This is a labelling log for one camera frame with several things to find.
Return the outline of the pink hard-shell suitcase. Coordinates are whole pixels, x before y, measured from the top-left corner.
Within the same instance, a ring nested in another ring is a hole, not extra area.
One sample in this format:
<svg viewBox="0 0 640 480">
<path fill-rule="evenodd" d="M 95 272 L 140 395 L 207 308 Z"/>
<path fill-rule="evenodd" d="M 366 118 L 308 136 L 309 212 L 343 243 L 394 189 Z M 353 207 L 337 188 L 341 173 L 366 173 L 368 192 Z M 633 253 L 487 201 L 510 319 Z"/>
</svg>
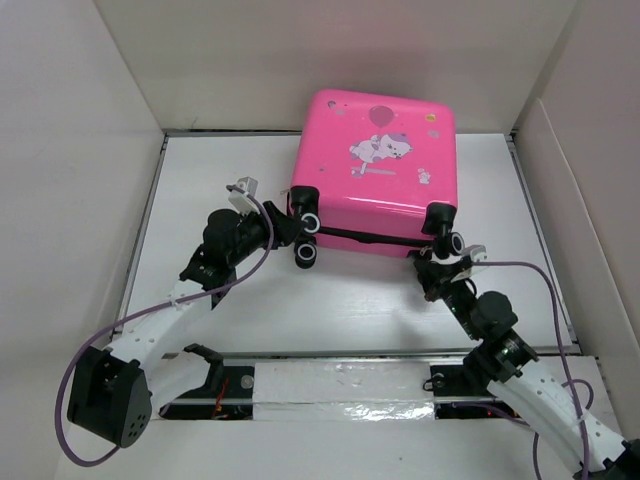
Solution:
<svg viewBox="0 0 640 480">
<path fill-rule="evenodd" d="M 314 94 L 288 193 L 303 222 L 298 267 L 320 248 L 446 259 L 464 248 L 456 120 L 444 104 L 354 91 Z"/>
</svg>

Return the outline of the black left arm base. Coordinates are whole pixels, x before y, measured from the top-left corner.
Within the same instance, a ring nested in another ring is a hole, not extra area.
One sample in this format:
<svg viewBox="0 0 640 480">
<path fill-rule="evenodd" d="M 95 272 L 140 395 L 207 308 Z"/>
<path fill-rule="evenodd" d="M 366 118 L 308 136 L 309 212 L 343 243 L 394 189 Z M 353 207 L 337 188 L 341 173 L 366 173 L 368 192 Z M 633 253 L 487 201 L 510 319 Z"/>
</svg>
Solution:
<svg viewBox="0 0 640 480">
<path fill-rule="evenodd" d="M 209 367 L 204 383 L 162 406 L 159 416 L 167 420 L 252 420 L 255 366 L 226 365 L 224 357 L 203 345 L 191 344 L 184 353 L 195 354 Z"/>
</svg>

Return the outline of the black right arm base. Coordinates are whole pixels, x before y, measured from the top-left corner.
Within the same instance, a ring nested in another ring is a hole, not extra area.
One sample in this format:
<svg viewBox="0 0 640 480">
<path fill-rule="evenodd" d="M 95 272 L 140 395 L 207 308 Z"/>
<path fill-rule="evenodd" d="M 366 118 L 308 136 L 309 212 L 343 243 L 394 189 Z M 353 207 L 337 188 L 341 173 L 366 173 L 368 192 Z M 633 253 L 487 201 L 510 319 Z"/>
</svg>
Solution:
<svg viewBox="0 0 640 480">
<path fill-rule="evenodd" d="M 462 365 L 430 366 L 422 390 L 432 395 L 437 420 L 504 419 L 526 425 L 511 407 L 470 379 Z"/>
</svg>

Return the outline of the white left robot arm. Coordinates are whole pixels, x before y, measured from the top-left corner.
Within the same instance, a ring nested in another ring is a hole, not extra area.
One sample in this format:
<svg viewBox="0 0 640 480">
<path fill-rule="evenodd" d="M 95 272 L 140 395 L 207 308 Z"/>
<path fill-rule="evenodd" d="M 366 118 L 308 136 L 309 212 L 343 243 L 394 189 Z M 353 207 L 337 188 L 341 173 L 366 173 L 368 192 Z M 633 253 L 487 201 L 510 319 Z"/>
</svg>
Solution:
<svg viewBox="0 0 640 480">
<path fill-rule="evenodd" d="M 120 320 L 132 331 L 103 348 L 92 343 L 74 356 L 61 385 L 69 389 L 68 419 L 117 448 L 133 445 L 154 412 L 195 390 L 212 396 L 222 387 L 222 356 L 200 344 L 178 346 L 184 332 L 212 312 L 242 282 L 237 266 L 256 251 L 268 253 L 301 237 L 314 221 L 281 212 L 272 202 L 246 199 L 242 212 L 209 215 L 196 248 L 168 299 Z"/>
</svg>

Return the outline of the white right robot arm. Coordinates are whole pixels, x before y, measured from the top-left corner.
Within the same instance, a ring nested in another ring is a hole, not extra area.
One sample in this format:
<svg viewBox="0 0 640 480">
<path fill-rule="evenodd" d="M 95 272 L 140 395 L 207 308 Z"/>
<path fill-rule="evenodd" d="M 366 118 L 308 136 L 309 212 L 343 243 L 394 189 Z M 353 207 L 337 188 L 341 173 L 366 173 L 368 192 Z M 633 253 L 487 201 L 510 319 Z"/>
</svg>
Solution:
<svg viewBox="0 0 640 480">
<path fill-rule="evenodd" d="M 462 381 L 474 393 L 489 392 L 511 407 L 539 435 L 576 479 L 636 479 L 639 442 L 609 429 L 582 406 L 574 379 L 557 380 L 515 331 L 508 297 L 476 294 L 468 279 L 489 261 L 473 253 L 441 264 L 414 254 L 424 297 L 443 301 L 476 347 L 464 358 Z"/>
</svg>

